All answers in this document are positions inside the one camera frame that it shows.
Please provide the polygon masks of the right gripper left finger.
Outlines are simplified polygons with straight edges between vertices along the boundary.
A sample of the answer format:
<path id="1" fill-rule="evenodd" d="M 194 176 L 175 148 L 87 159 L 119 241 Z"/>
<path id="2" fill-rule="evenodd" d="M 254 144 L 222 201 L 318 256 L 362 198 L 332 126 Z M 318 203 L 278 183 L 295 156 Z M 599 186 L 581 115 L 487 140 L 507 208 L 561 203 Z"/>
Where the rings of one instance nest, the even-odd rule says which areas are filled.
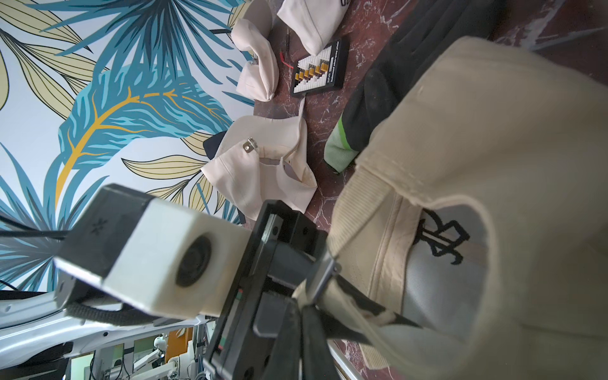
<path id="1" fill-rule="evenodd" d="M 302 318 L 297 302 L 289 299 L 280 332 L 261 379 L 298 380 L 301 351 Z"/>

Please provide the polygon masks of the cream Colorado cap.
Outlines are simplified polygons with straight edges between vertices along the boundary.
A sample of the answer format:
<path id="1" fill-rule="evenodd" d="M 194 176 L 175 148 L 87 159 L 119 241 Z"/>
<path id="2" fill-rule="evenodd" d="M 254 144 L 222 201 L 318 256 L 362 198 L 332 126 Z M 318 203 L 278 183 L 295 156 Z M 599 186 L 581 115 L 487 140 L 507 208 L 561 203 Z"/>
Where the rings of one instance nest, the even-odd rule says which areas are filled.
<path id="1" fill-rule="evenodd" d="M 318 188 L 307 164 L 305 103 L 291 118 L 239 118 L 201 169 L 219 194 L 251 220 L 267 200 L 281 200 L 303 213 Z"/>

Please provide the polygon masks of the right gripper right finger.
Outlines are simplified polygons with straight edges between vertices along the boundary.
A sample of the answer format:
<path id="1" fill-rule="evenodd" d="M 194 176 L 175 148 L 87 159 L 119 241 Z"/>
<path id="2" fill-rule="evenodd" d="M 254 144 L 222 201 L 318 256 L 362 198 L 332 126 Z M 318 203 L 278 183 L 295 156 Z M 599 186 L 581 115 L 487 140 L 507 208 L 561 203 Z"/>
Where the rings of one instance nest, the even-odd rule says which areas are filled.
<path id="1" fill-rule="evenodd" d="M 302 368 L 305 380 L 339 380 L 320 313 L 313 306 L 302 309 Z"/>

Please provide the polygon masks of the white perforated cap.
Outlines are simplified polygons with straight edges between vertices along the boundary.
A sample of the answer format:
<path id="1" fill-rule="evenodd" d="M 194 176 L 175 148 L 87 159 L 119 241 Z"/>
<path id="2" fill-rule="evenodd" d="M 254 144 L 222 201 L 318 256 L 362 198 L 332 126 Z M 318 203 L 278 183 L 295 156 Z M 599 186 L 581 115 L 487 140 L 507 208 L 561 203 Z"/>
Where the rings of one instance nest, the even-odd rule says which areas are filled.
<path id="1" fill-rule="evenodd" d="M 277 16 L 292 29 L 310 55 L 318 55 L 337 31 L 349 0 L 285 0 Z"/>

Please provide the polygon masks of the navy black cap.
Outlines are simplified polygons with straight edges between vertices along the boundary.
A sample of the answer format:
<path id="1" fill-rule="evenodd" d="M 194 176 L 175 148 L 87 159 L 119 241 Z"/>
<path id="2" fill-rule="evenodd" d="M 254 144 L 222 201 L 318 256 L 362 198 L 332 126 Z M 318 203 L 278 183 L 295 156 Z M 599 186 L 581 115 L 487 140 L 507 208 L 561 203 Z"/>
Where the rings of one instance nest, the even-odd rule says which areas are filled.
<path id="1" fill-rule="evenodd" d="M 207 138 L 203 142 L 203 148 L 204 148 L 205 154 L 209 160 L 212 160 L 215 157 L 215 155 L 217 154 L 225 135 L 226 135 L 226 131 L 222 131 L 218 134 L 215 134 L 215 135 Z"/>

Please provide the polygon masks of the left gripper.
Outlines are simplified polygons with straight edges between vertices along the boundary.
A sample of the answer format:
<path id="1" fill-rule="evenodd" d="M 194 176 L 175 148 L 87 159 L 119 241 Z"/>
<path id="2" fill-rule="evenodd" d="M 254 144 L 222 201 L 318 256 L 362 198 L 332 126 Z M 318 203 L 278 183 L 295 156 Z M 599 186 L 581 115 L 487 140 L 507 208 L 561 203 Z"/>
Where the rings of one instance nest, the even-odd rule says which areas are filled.
<path id="1" fill-rule="evenodd" d="M 284 202 L 264 203 L 204 356 L 211 378 L 261 379 L 288 300 L 321 258 L 326 237 Z"/>

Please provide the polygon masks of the tan khaki cap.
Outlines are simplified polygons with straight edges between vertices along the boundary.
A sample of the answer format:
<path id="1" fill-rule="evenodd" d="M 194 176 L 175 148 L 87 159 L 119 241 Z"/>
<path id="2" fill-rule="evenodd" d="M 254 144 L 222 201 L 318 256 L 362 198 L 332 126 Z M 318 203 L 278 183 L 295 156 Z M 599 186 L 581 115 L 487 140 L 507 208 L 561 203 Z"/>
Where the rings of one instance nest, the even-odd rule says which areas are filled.
<path id="1" fill-rule="evenodd" d="M 464 37 L 373 132 L 294 292 L 408 379 L 607 377 L 607 88 Z"/>

